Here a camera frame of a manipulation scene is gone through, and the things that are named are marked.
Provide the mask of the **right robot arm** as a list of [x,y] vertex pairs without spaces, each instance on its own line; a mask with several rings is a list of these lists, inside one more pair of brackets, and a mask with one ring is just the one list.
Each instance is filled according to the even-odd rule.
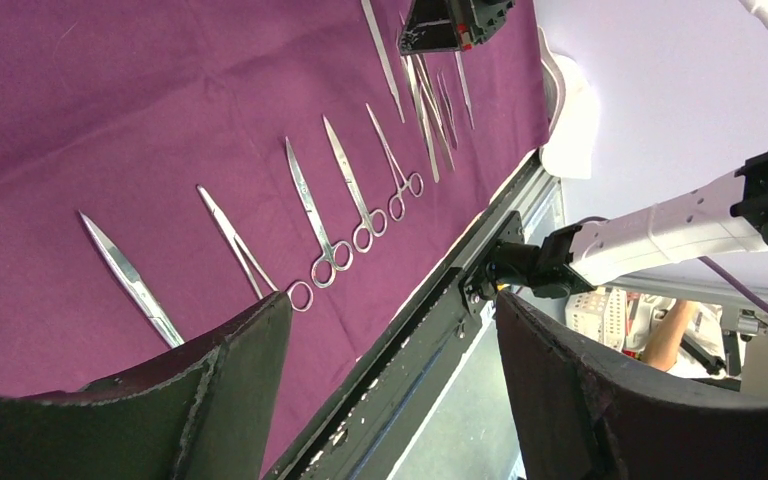
[[[504,25],[515,1],[412,1],[400,55],[469,50]],[[768,1],[740,1],[768,31]],[[493,299],[497,286],[541,298],[595,290],[618,277],[711,255],[768,251],[768,152],[707,185],[614,219],[582,220],[542,245],[496,241],[463,285]]]

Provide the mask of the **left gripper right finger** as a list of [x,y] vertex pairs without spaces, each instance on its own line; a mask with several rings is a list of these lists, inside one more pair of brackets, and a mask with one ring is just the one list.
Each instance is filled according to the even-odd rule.
[[529,479],[768,479],[768,399],[653,369],[524,299],[496,300]]

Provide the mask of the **long metal tweezers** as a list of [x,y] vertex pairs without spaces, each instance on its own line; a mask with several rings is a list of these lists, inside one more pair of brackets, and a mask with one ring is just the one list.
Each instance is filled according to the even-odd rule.
[[451,145],[443,126],[441,107],[433,90],[430,75],[424,58],[421,55],[410,55],[412,68],[416,77],[420,98],[420,112],[423,114],[423,125],[427,125],[426,134],[429,159],[432,163],[432,173],[436,182],[439,181],[439,168],[436,163],[435,145],[440,148],[445,167],[450,172],[455,171]]

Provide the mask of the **person forearm in background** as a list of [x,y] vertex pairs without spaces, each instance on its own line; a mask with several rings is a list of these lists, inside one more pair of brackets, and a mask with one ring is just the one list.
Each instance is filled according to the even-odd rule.
[[677,300],[651,333],[640,360],[657,370],[669,371],[677,362],[684,333],[698,310],[698,302]]

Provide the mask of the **surgical clamp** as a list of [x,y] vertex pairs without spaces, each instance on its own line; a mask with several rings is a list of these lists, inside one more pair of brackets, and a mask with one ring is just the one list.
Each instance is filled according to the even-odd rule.
[[257,299],[262,300],[268,293],[278,292],[278,286],[253,255],[249,246],[239,235],[224,210],[217,204],[207,188],[197,184],[196,191],[208,211],[213,224],[218,229],[245,274]]

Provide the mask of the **small curved hemostat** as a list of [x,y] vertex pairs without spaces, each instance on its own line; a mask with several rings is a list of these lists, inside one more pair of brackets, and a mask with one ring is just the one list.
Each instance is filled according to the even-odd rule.
[[405,193],[415,198],[421,197],[424,192],[424,181],[418,172],[412,172],[408,175],[403,172],[372,107],[368,103],[365,104],[365,107],[382,146],[395,185],[395,192],[388,200],[387,211],[394,221],[399,222],[405,216]]

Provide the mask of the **surgical scissors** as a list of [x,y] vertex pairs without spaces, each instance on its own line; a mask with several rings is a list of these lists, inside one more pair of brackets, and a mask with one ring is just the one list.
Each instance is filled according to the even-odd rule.
[[360,219],[360,223],[355,227],[352,234],[352,244],[360,253],[367,253],[371,249],[374,239],[380,238],[386,232],[387,214],[381,208],[369,209],[367,207],[336,131],[325,115],[322,116],[322,120],[332,153]]

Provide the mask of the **maroon wrap cloth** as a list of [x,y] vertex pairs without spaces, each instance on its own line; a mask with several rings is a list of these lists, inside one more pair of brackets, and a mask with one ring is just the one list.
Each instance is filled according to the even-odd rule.
[[548,137],[533,5],[442,71],[455,171],[432,178],[406,84],[400,121],[357,1],[0,1],[0,394],[72,390],[166,344],[94,249],[83,211],[122,250],[186,338],[256,301],[196,185],[279,287],[320,256],[288,137],[331,240],[358,212],[322,116],[366,204],[395,185],[365,104],[402,170],[424,180],[403,220],[293,320],[266,447],[271,467],[408,297]]

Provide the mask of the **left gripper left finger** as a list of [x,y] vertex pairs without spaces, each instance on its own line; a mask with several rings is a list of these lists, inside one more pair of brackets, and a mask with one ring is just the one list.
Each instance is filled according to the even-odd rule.
[[293,311],[273,293],[75,392],[0,396],[0,479],[256,479]]

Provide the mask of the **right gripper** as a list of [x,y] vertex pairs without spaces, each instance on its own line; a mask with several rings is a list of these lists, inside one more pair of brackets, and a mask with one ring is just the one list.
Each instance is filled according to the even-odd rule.
[[515,0],[414,0],[400,32],[401,55],[470,50],[506,23]]

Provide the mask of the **metal spatula handle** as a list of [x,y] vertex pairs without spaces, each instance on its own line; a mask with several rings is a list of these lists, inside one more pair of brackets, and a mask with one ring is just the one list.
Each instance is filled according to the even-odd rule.
[[422,132],[424,144],[431,166],[432,178],[435,183],[438,183],[440,181],[440,174],[436,160],[433,134],[423,99],[423,90],[420,85],[419,77],[413,64],[413,60],[410,56],[401,56],[400,61],[409,85],[409,89],[411,91],[411,97],[414,104],[417,121]]

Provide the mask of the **small metal scissors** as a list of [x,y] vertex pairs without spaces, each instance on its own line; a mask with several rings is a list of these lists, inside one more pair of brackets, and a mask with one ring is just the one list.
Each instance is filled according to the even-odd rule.
[[[333,284],[338,272],[343,272],[350,268],[354,259],[353,248],[346,240],[336,242],[330,240],[311,189],[288,137],[284,138],[284,148],[293,184],[321,251],[320,256],[311,266],[311,280],[317,288],[324,289]],[[324,280],[321,280],[318,275],[322,264],[327,265],[329,269],[329,274]]]

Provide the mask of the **thin scalpel handle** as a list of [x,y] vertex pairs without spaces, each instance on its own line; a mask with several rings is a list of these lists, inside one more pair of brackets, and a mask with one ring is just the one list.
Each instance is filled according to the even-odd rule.
[[470,122],[471,129],[475,129],[475,121],[474,121],[474,114],[473,114],[473,106],[471,102],[470,92],[468,88],[468,82],[466,80],[466,75],[464,71],[464,65],[463,65],[463,59],[460,51],[454,52],[457,72],[458,72],[458,78],[461,85],[461,91],[464,99],[464,104],[467,110],[468,119]]

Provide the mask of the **surgical forceps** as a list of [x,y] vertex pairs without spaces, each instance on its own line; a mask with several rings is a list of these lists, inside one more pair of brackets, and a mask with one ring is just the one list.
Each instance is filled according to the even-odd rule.
[[78,215],[95,249],[146,320],[169,348],[174,349],[182,346],[185,339],[178,332],[135,266],[88,215],[83,211],[78,211]]

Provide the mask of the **short metal tweezers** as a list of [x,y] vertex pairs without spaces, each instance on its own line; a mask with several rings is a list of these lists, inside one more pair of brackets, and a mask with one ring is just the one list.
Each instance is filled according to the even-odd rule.
[[454,111],[453,111],[451,98],[449,96],[449,92],[447,89],[445,76],[443,72],[438,71],[436,78],[437,78],[438,88],[439,88],[442,102],[443,102],[444,118],[446,120],[446,124],[448,126],[448,130],[450,133],[450,144],[453,146],[454,149],[456,149],[458,147],[458,136],[457,136],[457,130],[455,126]]

